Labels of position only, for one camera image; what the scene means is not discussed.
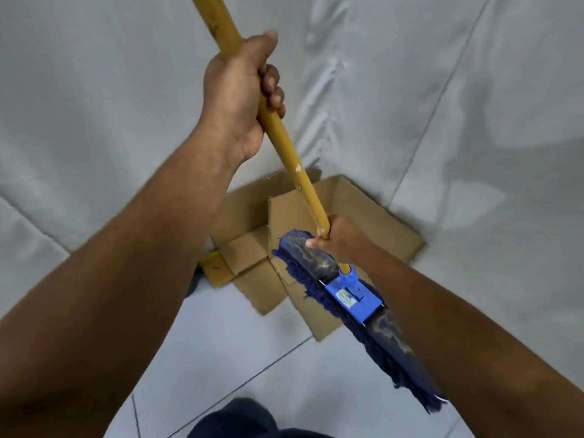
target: mop handle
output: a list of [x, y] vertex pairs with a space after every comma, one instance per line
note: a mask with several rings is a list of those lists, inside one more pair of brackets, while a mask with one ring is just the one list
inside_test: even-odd
[[[229, 11], [223, 0], [193, 0], [194, 5], [201, 14], [203, 21], [207, 24], [209, 32], [217, 42], [221, 53], [229, 58], [237, 52], [243, 42]], [[329, 238], [331, 223], [326, 216], [324, 207], [318, 199], [314, 186], [310, 182], [306, 170], [296, 154], [294, 144], [288, 136], [288, 132], [276, 111], [270, 111], [267, 107], [267, 98], [260, 96], [258, 107], [258, 121], [262, 125], [264, 132], [272, 141], [282, 164], [294, 181], [298, 189], [308, 204], [312, 218], [317, 224], [321, 235]], [[339, 263], [340, 271], [347, 274], [351, 271], [349, 265]]]

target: person's left arm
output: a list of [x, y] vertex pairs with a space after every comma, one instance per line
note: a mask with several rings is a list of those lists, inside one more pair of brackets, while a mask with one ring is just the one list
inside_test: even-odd
[[102, 436], [164, 340], [221, 199], [259, 150], [275, 33], [215, 57], [201, 119], [127, 207], [0, 321], [0, 435]]

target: blue plastic connector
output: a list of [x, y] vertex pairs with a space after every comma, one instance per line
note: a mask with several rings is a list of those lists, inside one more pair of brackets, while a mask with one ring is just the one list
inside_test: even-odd
[[339, 276], [326, 285], [326, 290], [359, 323], [364, 324], [383, 302], [359, 281], [353, 268], [347, 275]]

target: mop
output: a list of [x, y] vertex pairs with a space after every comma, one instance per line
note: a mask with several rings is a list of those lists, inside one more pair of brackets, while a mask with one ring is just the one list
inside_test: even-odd
[[[221, 53], [229, 58], [242, 43], [235, 23], [223, 0], [193, 0]], [[277, 112], [260, 98], [258, 121], [272, 141], [296, 189], [302, 193], [319, 233], [329, 235], [330, 221], [310, 182], [294, 145]], [[406, 387], [427, 412], [440, 411], [445, 398], [425, 373], [412, 349], [403, 339], [390, 310], [377, 291], [357, 276], [350, 265], [337, 263], [327, 253], [308, 249], [309, 232], [293, 230], [280, 239], [273, 253], [283, 259], [287, 271], [306, 288], [306, 295], [317, 300], [340, 318], [360, 341], [373, 361], [389, 376], [396, 388]]]

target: cardboard box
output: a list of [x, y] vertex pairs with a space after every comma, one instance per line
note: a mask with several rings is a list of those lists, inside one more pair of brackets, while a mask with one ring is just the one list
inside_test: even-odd
[[[409, 262], [424, 245], [418, 234], [367, 197], [344, 176], [327, 178], [314, 184], [314, 188], [327, 214], [352, 218], [373, 242], [401, 260]], [[270, 262], [278, 272], [290, 300], [314, 337], [320, 341], [341, 325], [340, 320], [316, 301], [305, 298], [304, 287], [286, 272], [286, 264], [271, 255], [272, 249], [277, 249], [280, 238], [288, 231], [301, 229], [316, 234], [317, 227], [303, 196], [296, 190], [270, 198], [268, 213]], [[360, 278], [370, 282], [362, 270], [356, 269]]]
[[[312, 182], [321, 172], [307, 169]], [[211, 230], [217, 250], [201, 260], [213, 287], [233, 284], [265, 315], [287, 293], [268, 260], [268, 200], [294, 190], [284, 171], [273, 173], [228, 194]]]

